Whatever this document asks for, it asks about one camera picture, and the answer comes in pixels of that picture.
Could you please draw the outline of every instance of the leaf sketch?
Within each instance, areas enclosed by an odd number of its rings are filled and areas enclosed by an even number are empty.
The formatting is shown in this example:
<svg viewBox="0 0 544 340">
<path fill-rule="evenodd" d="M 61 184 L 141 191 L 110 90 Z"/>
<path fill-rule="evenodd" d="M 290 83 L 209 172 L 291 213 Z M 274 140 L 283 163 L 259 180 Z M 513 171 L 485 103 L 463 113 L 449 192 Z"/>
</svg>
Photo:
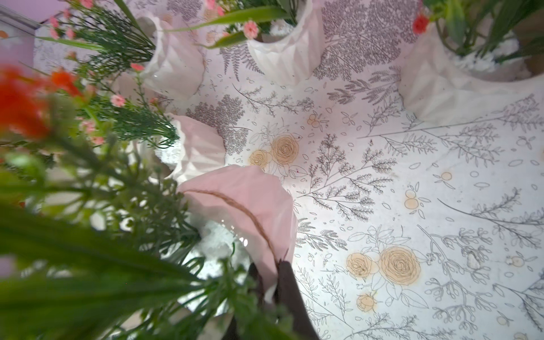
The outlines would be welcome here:
<svg viewBox="0 0 544 340">
<path fill-rule="evenodd" d="M 313 202 L 321 208 L 336 209 L 346 221 L 351 221 L 353 218 L 368 221 L 368 215 L 374 213 L 371 206 L 375 204 L 370 198 L 371 190 L 378 194 L 383 193 L 382 188 L 385 187 L 385 183 L 392 182 L 392 179 L 373 178 L 370 173 L 357 177 L 355 174 L 369 168 L 379 174 L 386 174 L 392 170 L 392 166 L 397 161 L 394 158 L 381 159 L 384 155 L 381 150 L 372 151 L 367 148 L 363 154 L 363 166 L 358 168 L 346 161 L 345 151 L 335 145 L 336 139 L 335 134 L 327 134 L 321 141 L 316 165 L 311 164 L 307 172 L 310 176 L 310 191 L 308 193 L 305 190 L 298 191 L 301 195 L 297 198 L 311 197 Z M 339 181 L 343 181 L 343 184 L 333 185 Z"/>
<path fill-rule="evenodd" d="M 187 109 L 186 116 L 217 128 L 217 133 L 225 141 L 228 154 L 241 153 L 247 143 L 248 128 L 235 126 L 244 115 L 242 101 L 225 95 L 217 106 L 200 102 L 194 111 Z"/>
<path fill-rule="evenodd" d="M 240 89 L 237 89 L 235 86 L 234 89 L 248 100 L 248 105 L 251 110 L 257 114 L 261 109 L 264 109 L 267 114 L 275 117 L 277 109 L 283 109 L 284 112 L 298 114 L 299 111 L 307 112 L 313 108 L 313 100 L 309 97 L 293 102 L 290 95 L 278 98 L 276 91 L 272 91 L 268 97 L 257 97 L 261 94 L 261 90 L 263 89 L 262 86 L 259 86 L 252 91 L 240 91 Z"/>
<path fill-rule="evenodd" d="M 320 235 L 316 235 L 313 233 L 316 228 L 312 227 L 310 223 L 307 218 L 299 219 L 299 226 L 296 230 L 296 247 L 301 248 L 303 244 L 308 244 L 319 251 L 328 250 L 329 247 L 334 250 L 339 248 L 347 250 L 345 247 L 347 243 L 340 239 L 335 231 L 321 230 Z"/>
<path fill-rule="evenodd" d="M 227 74 L 228 66 L 232 65 L 232 70 L 234 75 L 236 75 L 236 80 L 240 81 L 238 76 L 240 63 L 245 65 L 245 68 L 253 72 L 263 74 L 259 69 L 253 57 L 249 54 L 249 49 L 247 44 L 234 45 L 232 47 L 223 47 L 219 49 L 219 54 L 222 55 L 223 61 L 225 63 L 225 74 Z"/>
<path fill-rule="evenodd" d="M 510 219 L 500 218 L 502 215 L 499 214 L 512 212 L 514 205 L 521 205 L 520 197 L 521 189 L 514 188 L 512 195 L 505 194 L 500 203 L 493 203 L 489 206 L 477 204 L 471 212 L 456 209 L 440 199 L 438 201 L 459 213 L 493 223 L 493 235 L 499 235 L 501 240 L 504 240 L 507 235 L 510 236 L 512 246 L 539 249 L 541 240 L 537 236 L 544 232 L 544 207 L 531 213 L 525 212 L 522 216 L 511 217 Z M 526 229 L 520 229 L 521 226 L 533 226 L 534 228 L 532 231 L 527 231 Z"/>
<path fill-rule="evenodd" d="M 453 300 L 453 304 L 448 307 L 433 307 L 432 309 L 436 311 L 433 318 L 443 319 L 444 323 L 456 320 L 459 322 L 459 329 L 468 330 L 470 334 L 473 334 L 478 329 L 475 323 L 476 309 L 490 312 L 492 308 L 497 308 L 497 305 L 486 299 L 492 296 L 490 293 L 473 292 L 465 287 L 454 275 L 469 274 L 474 283 L 486 285 L 487 280 L 490 278 L 486 271 L 491 269 L 482 264 L 488 259 L 486 253 L 491 251 L 486 249 L 482 243 L 491 245 L 492 239 L 486 237 L 488 232 L 482 228 L 478 229 L 476 233 L 462 228 L 459 230 L 458 235 L 441 236 L 430 234 L 420 225 L 418 227 L 430 239 L 430 253 L 427 254 L 428 263 L 438 262 L 447 277 L 445 280 L 432 277 L 425 283 L 430 286 L 425 294 L 432 295 L 436 301 L 442 301 L 445 297 Z M 467 258 L 467 265 L 462 265 L 449 258 L 438 240 L 449 249 L 455 250 L 456 246 L 459 247 L 463 257 Z M 470 259 L 472 257 L 477 257 L 477 259 L 481 260 L 481 263 L 478 261 L 478 266 L 471 265 Z"/>
<path fill-rule="evenodd" d="M 411 29 L 416 12 L 417 4 L 410 0 L 326 2 L 323 28 L 327 47 L 314 75 L 348 81 L 368 65 L 394 61 L 402 41 L 416 41 Z"/>
</svg>

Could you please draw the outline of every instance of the table surface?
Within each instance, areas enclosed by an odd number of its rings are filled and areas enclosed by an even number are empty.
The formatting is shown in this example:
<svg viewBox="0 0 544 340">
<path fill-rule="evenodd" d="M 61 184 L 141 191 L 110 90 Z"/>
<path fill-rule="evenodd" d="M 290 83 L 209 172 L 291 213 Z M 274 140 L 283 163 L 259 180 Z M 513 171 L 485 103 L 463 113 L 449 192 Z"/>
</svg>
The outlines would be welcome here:
<svg viewBox="0 0 544 340">
<path fill-rule="evenodd" d="M 166 20 L 209 16 L 199 0 L 128 3 Z M 227 163 L 262 164 L 293 195 L 293 267 L 322 339 L 542 339 L 542 93 L 473 123 L 418 121 L 397 93 L 416 11 L 325 2 L 327 48 L 307 81 L 275 85 L 241 45 L 203 51 L 197 94 L 163 101 L 218 127 Z M 67 50 L 36 41 L 35 66 L 71 68 Z"/>
</svg>

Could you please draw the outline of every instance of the red flower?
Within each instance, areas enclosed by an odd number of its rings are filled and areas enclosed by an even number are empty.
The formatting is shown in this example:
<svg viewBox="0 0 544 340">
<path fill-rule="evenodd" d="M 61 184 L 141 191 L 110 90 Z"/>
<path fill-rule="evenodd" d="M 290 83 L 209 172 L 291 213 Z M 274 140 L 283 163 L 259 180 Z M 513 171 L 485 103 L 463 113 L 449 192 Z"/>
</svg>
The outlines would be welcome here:
<svg viewBox="0 0 544 340">
<path fill-rule="evenodd" d="M 412 31 L 416 34 L 423 34 L 427 30 L 428 24 L 429 18 L 427 18 L 423 14 L 419 14 L 413 22 Z"/>
<path fill-rule="evenodd" d="M 72 97 L 80 96 L 81 92 L 73 84 L 74 81 L 76 81 L 76 76 L 66 72 L 64 69 L 59 69 L 58 71 L 51 73 L 51 83 L 53 83 L 56 88 L 65 90 Z"/>
<path fill-rule="evenodd" d="M 40 117 L 42 104 L 35 98 L 40 81 L 23 77 L 13 66 L 0 69 L 0 130 L 11 129 L 30 138 L 49 134 Z"/>
</svg>

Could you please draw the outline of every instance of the yellow rose illustration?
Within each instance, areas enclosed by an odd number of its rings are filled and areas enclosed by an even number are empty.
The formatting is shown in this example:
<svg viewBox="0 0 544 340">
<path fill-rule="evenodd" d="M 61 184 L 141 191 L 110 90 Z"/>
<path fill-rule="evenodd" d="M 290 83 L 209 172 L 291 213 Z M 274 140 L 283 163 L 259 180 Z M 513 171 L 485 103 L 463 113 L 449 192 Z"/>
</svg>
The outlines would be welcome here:
<svg viewBox="0 0 544 340">
<path fill-rule="evenodd" d="M 251 156 L 249 156 L 249 164 L 258 165 L 261 169 L 264 169 L 270 162 L 271 156 L 268 152 L 264 150 L 255 150 Z"/>
<path fill-rule="evenodd" d="M 292 163 L 299 154 L 299 144 L 290 134 L 281 135 L 272 141 L 272 157 L 277 164 Z"/>
<path fill-rule="evenodd" d="M 376 262 L 364 254 L 354 253 L 346 261 L 348 271 L 356 278 L 366 279 L 368 275 L 378 272 Z"/>
<path fill-rule="evenodd" d="M 357 307 L 363 312 L 374 312 L 374 306 L 376 306 L 376 300 L 368 294 L 361 295 L 357 298 Z"/>
<path fill-rule="evenodd" d="M 383 276 L 398 285 L 414 283 L 421 273 L 413 251 L 398 246 L 387 248 L 380 254 L 379 266 Z"/>
</svg>

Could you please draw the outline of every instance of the plant pot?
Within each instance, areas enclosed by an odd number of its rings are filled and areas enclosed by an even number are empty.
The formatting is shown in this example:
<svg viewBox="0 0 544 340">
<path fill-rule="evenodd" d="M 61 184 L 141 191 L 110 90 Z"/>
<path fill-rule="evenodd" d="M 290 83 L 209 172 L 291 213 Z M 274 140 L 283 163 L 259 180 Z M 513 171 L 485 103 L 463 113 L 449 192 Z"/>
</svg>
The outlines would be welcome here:
<svg viewBox="0 0 544 340">
<path fill-rule="evenodd" d="M 150 13 L 138 18 L 149 36 L 155 36 L 155 53 L 141 72 L 144 85 L 164 96 L 188 99 L 204 77 L 204 58 L 185 32 L 165 32 L 172 26 Z"/>
<path fill-rule="evenodd" d="M 225 166 L 225 144 L 213 127 L 186 116 L 168 114 L 180 138 L 166 149 L 155 149 L 164 164 L 173 168 L 167 178 L 178 183 Z"/>
<path fill-rule="evenodd" d="M 248 41 L 249 53 L 264 75 L 278 85 L 297 85 L 310 78 L 325 49 L 321 8 L 316 0 L 300 1 L 304 9 L 293 31 L 276 42 Z"/>
<path fill-rule="evenodd" d="M 470 122 L 532 93 L 542 74 L 513 82 L 492 82 L 459 70 L 448 58 L 436 26 L 419 37 L 400 73 L 404 107 L 420 120 L 438 125 Z"/>
</svg>

